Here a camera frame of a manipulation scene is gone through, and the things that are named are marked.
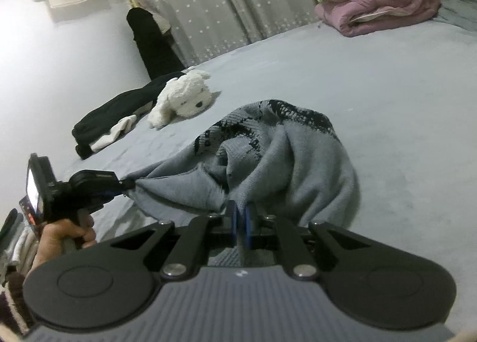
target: stuffed animal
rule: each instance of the stuffed animal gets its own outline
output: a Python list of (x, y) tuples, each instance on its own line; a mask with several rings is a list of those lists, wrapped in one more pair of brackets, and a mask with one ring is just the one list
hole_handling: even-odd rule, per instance
[(207, 72), (193, 69), (184, 76), (170, 79), (147, 117), (150, 127), (161, 129), (176, 115), (193, 117), (209, 106), (212, 94), (205, 84), (208, 78)]

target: metal screw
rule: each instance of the metal screw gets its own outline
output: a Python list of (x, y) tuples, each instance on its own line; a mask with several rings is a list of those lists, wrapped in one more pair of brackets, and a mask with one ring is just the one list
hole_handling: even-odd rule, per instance
[(184, 264), (168, 264), (162, 271), (168, 276), (180, 276), (187, 271), (187, 267)]
[(318, 272), (313, 265), (300, 264), (293, 268), (293, 273), (299, 278), (309, 278)]

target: sweater sleeve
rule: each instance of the sweater sleeve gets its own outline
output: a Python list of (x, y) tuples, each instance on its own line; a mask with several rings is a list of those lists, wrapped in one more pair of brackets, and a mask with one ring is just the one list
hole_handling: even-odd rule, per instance
[(34, 325), (34, 320), (23, 299), (25, 277), (13, 272), (7, 277), (5, 289), (0, 293), (0, 324), (17, 336), (22, 336)]

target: white logo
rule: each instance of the white logo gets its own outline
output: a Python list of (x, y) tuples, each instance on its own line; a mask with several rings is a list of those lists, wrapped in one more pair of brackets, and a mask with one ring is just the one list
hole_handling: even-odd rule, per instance
[(239, 278), (242, 278), (246, 275), (248, 275), (249, 273), (247, 271), (244, 271), (244, 270), (241, 270), (241, 271), (237, 271), (235, 272), (235, 275), (238, 276)]

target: person's arm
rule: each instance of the person's arm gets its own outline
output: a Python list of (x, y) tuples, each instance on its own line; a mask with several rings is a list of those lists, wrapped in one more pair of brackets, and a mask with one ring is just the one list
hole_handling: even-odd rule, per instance
[[(27, 277), (41, 264), (61, 256), (63, 240), (67, 237), (73, 239), (82, 237), (83, 248), (96, 244), (93, 224), (92, 217), (89, 217), (87, 228), (78, 227), (67, 219), (47, 224), (41, 231), (37, 254)], [(18, 272), (11, 273), (7, 277), (5, 288), (0, 291), (0, 341), (10, 342), (15, 341), (15, 338), (19, 341), (19, 338), (34, 325), (34, 320), (23, 298), (25, 279), (26, 277)]]

